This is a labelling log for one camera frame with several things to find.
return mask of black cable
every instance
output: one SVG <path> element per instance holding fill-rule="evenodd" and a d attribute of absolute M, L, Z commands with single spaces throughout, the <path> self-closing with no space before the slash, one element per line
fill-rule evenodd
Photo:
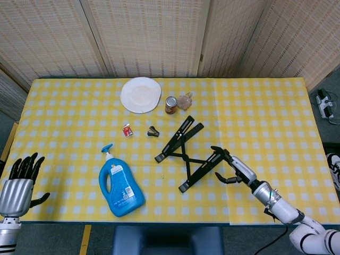
<path fill-rule="evenodd" d="M 285 234 L 287 234 L 287 232 L 288 232 L 288 227 L 286 226 L 286 230 L 285 230 L 281 235 L 279 235 L 275 240 L 273 240 L 272 242 L 268 243 L 266 246 L 262 247 L 260 250 L 258 250 L 257 252 L 255 252 L 254 255 L 259 254 L 260 251 L 264 250 L 265 248 L 271 246 L 273 243 L 277 242 L 282 236 L 284 236 Z"/>

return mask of floor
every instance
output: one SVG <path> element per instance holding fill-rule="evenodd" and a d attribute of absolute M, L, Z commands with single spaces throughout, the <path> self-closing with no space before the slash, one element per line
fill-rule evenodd
<path fill-rule="evenodd" d="M 340 69 L 333 72 L 319 86 L 340 97 Z M 312 91 L 311 102 L 315 95 Z M 340 126 L 329 124 L 320 117 L 317 105 L 312 105 L 319 133 L 323 142 L 340 143 Z M 340 117 L 340 109 L 335 114 Z M 13 120 L 0 112 L 0 154 L 6 143 L 13 125 Z M 84 225 L 80 224 L 23 224 L 20 233 L 17 254 L 79 254 L 83 237 Z M 293 230 L 289 228 L 281 240 L 260 254 L 301 254 L 290 243 L 288 235 Z M 282 227 L 242 227 L 227 226 L 223 228 L 224 247 L 226 254 L 254 254 L 284 231 Z M 87 254 L 110 254 L 114 226 L 92 225 Z"/>

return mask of yellow checkered tablecloth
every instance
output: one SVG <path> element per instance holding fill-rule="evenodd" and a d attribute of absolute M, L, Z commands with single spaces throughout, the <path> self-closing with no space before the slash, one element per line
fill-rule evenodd
<path fill-rule="evenodd" d="M 158 106 L 135 114 L 120 103 L 128 79 L 40 79 L 34 81 L 13 141 L 2 184 L 14 161 L 45 156 L 33 198 L 50 198 L 23 220 L 71 222 L 191 222 L 266 224 L 264 207 L 244 184 L 224 185 L 214 172 L 234 175 L 220 163 L 186 193 L 185 163 L 157 156 L 188 115 L 205 127 L 186 143 L 192 158 L 206 159 L 210 146 L 228 149 L 267 180 L 292 205 L 322 223 L 337 224 L 340 206 L 302 78 L 155 79 L 162 88 Z M 174 115 L 164 111 L 167 96 L 192 92 L 193 104 Z M 125 138 L 122 128 L 134 132 Z M 154 125 L 160 137 L 146 135 Z M 126 161 L 146 204 L 122 218 L 107 205 L 98 183 L 105 162 L 101 148 Z M 192 172 L 198 164 L 191 164 Z"/>

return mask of robot finger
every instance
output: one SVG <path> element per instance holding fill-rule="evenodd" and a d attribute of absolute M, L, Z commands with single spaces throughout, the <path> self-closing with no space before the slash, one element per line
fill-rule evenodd
<path fill-rule="evenodd" d="M 9 180 L 16 179 L 18 177 L 18 169 L 19 165 L 21 163 L 21 158 L 19 158 L 12 166 L 10 177 L 8 178 Z"/>
<path fill-rule="evenodd" d="M 25 175 L 24 175 L 24 178 L 25 178 L 25 179 L 31 178 L 31 176 L 32 176 L 32 171 L 33 171 L 34 160 L 36 160 L 37 156 L 38 156 L 38 153 L 37 153 L 37 152 L 34 153 L 34 154 L 31 156 L 31 158 L 30 158 L 30 160 L 29 160 L 29 162 L 28 162 L 27 168 L 26 168 L 26 170 L 25 170 Z"/>
<path fill-rule="evenodd" d="M 33 184 L 35 184 L 36 179 L 38 177 L 38 173 L 39 173 L 39 169 L 41 164 L 43 163 L 45 157 L 41 157 L 39 158 L 39 160 L 36 162 L 36 164 L 34 165 L 33 171 L 32 171 L 32 175 L 31 175 L 31 179 L 33 180 Z"/>
<path fill-rule="evenodd" d="M 25 171 L 26 171 L 26 168 L 27 168 L 29 161 L 30 161 L 30 157 L 28 156 L 21 162 L 20 167 L 19 167 L 19 172 L 18 172 L 18 178 L 19 179 L 24 178 Z"/>

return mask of soda can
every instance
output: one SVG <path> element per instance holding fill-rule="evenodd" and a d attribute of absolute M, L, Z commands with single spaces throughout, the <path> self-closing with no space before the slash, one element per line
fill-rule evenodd
<path fill-rule="evenodd" d="M 165 100 L 165 112 L 167 114 L 174 114 L 177 109 L 177 99 L 173 96 Z"/>

